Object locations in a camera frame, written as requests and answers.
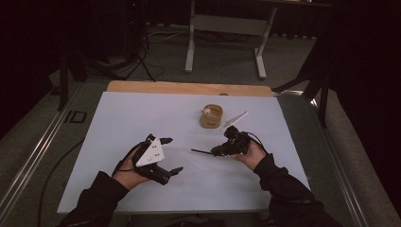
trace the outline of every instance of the dark background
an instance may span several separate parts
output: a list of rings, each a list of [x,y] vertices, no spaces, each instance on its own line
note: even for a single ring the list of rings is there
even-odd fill
[[[243,4],[227,5],[223,1],[217,6],[216,2],[205,1],[204,5],[198,5],[199,10],[266,18],[263,9],[269,7],[244,8]],[[127,12],[123,13],[119,6],[113,12],[102,11],[112,8],[98,3],[2,1],[0,138],[52,89],[48,75],[59,68],[60,35],[71,40],[84,37],[75,45],[84,44],[82,50],[92,58],[121,52],[122,47],[115,44],[121,44],[127,35],[119,33],[124,30],[121,27],[127,22]],[[271,33],[286,34],[289,39],[319,37],[300,75],[317,69],[330,75],[330,88],[337,92],[400,214],[401,183],[397,175],[401,172],[398,142],[401,107],[396,90],[401,75],[401,7],[398,1],[335,3],[337,8],[332,12],[282,7],[277,11]],[[152,24],[187,25],[189,1],[149,0],[147,17]],[[108,30],[119,35],[111,36]]]

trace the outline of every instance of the black cable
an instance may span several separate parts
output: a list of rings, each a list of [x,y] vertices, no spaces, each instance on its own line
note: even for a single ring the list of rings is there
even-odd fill
[[[81,141],[79,141],[71,149],[69,149],[64,155],[62,155],[62,157],[53,166],[53,168],[51,169],[49,175],[47,176],[46,181],[44,182],[44,187],[42,188],[41,198],[40,198],[40,201],[39,201],[38,222],[37,222],[37,226],[38,227],[41,227],[42,206],[43,206],[43,203],[44,203],[44,192],[45,192],[45,190],[47,188],[47,184],[49,183],[51,176],[53,175],[53,172],[56,170],[56,168],[59,166],[59,164],[62,162],[62,160],[64,160],[64,158],[67,157],[68,154],[70,154],[75,148],[77,148],[80,144],[82,144],[84,140],[85,139],[82,139]]]
[[[146,49],[144,46],[142,46],[141,44],[139,45],[139,47],[142,47],[142,48],[144,49],[144,57],[143,57],[143,59],[145,59],[145,57],[146,57],[147,54],[148,54],[148,51],[147,51],[147,49]],[[140,64],[141,64],[141,62],[139,61],[139,62],[135,65],[135,67],[125,76],[125,79],[129,78],[129,77],[131,76],[131,74],[133,73],[133,71],[135,71],[135,70],[139,67]]]
[[[215,36],[216,38],[214,40],[210,40],[207,38],[204,38],[200,35],[196,35],[195,37],[197,39],[202,39],[208,43],[212,43],[212,44],[218,44],[218,43],[224,43],[224,42],[229,42],[229,43],[242,43],[242,42],[246,42],[248,41],[252,36],[251,35],[244,35],[244,34],[238,34],[235,38],[233,39],[228,39],[225,38],[221,32],[215,32],[215,31],[203,31],[203,34],[210,34]]]
[[[139,57],[138,55],[138,59],[139,61],[142,63],[142,66],[144,66],[145,71],[147,71],[148,76],[153,80],[153,82],[156,82],[156,79],[154,79],[154,77],[151,75],[151,73],[149,72],[147,66],[145,65],[144,61],[141,59],[141,57]]]
[[[83,53],[81,53],[80,51],[74,50],[73,54],[75,55],[75,57],[77,57],[79,60],[85,62],[87,64],[88,67],[91,67],[95,70],[97,70],[97,72],[101,73],[102,75],[108,77],[109,79],[115,79],[115,80],[124,80],[124,78],[119,77],[118,75],[112,73],[110,70],[108,70],[107,68],[103,67],[102,65],[100,65],[99,63],[97,63],[96,61],[86,57]]]
[[[240,132],[240,133],[246,133],[246,134],[248,135],[248,137],[250,137],[250,139],[251,139],[252,141],[254,141],[257,145],[259,145],[259,147],[262,148],[263,151],[264,151],[266,154],[269,154],[268,151],[267,151],[267,150],[265,149],[265,147],[263,146],[262,141],[260,141],[260,139],[257,138],[257,136],[256,136],[255,134],[253,134],[253,133],[251,133],[251,132],[247,132],[247,131],[243,131],[243,132]]]
[[[141,142],[141,143],[135,145],[133,148],[131,148],[130,151],[126,154],[126,156],[124,156],[124,158],[123,158],[120,162],[118,162],[118,165],[115,167],[115,170],[113,171],[112,176],[113,176],[114,173],[117,172],[117,171],[123,171],[123,172],[125,172],[125,171],[132,171],[133,169],[120,170],[119,168],[123,165],[124,160],[126,160],[137,148],[143,146],[144,144],[145,144],[145,142]]]
[[[126,59],[122,62],[115,63],[115,64],[110,64],[110,65],[104,65],[103,67],[110,69],[110,70],[116,70],[116,69],[121,69],[126,66],[129,66],[130,64],[134,64],[135,62],[135,57],[133,55],[129,55],[126,57]]]
[[[154,65],[154,64],[150,64],[150,63],[146,63],[146,65],[151,66],[151,67],[155,67],[155,68],[160,68],[162,71],[158,74],[156,74],[156,76],[153,76],[155,79],[159,76],[161,76],[164,72],[165,72],[165,68],[162,66],[158,66],[158,65]]]
[[[122,70],[120,70],[120,71],[118,71],[118,72],[115,72],[117,75],[118,74],[121,74],[121,73],[124,73],[124,72],[126,72],[126,71],[128,71],[129,69],[131,69],[133,66],[136,66],[137,64],[139,64],[139,62],[133,62],[131,65],[129,65],[129,66],[127,66],[125,69],[122,69]]]

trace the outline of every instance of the metal stand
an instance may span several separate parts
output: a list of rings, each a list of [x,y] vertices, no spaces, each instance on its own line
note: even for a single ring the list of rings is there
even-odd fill
[[[254,50],[257,71],[260,79],[266,78],[265,65],[262,53],[268,40],[272,22],[277,8],[272,8],[268,21],[228,18],[209,15],[199,15],[195,13],[195,0],[191,0],[191,18],[189,22],[189,45],[186,54],[185,72],[191,73],[194,63],[194,34],[195,29],[209,30],[216,32],[228,32],[236,34],[257,35],[262,37],[262,44]]]
[[[319,120],[324,128],[326,127],[325,124],[325,110],[327,107],[327,96],[328,96],[328,87],[330,81],[330,73],[328,72],[316,72],[312,74],[308,74],[304,77],[298,77],[290,82],[287,82],[279,87],[272,88],[271,90],[275,93],[281,93],[287,90],[288,88],[295,86],[301,82],[306,80],[310,80],[307,84],[302,96],[306,100],[312,100],[319,91],[321,91],[321,101],[319,103],[319,111],[318,117]]]

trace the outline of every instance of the black curtain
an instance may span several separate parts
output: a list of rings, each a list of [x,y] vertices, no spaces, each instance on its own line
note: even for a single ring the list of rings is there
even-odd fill
[[[375,172],[401,214],[401,3],[339,1],[298,77],[330,75]]]
[[[0,138],[51,89],[58,68],[53,29],[60,20],[52,1],[2,1],[0,6]]]

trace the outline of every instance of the white tabletop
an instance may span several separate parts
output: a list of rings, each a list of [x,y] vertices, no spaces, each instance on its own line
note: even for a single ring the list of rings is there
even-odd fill
[[[202,96],[105,92],[79,153],[59,206],[67,213],[77,205],[99,170],[111,174],[127,152],[152,133],[170,137],[163,145],[165,159],[158,166],[171,170],[183,166],[166,185],[142,183],[120,203],[116,212],[238,212],[267,209],[269,192],[262,191],[257,175],[240,162],[195,153],[227,141],[220,129],[200,125],[207,104],[223,108],[222,122],[244,111],[235,123],[240,131],[258,136],[273,153],[275,163],[308,186],[304,170],[275,97]]]

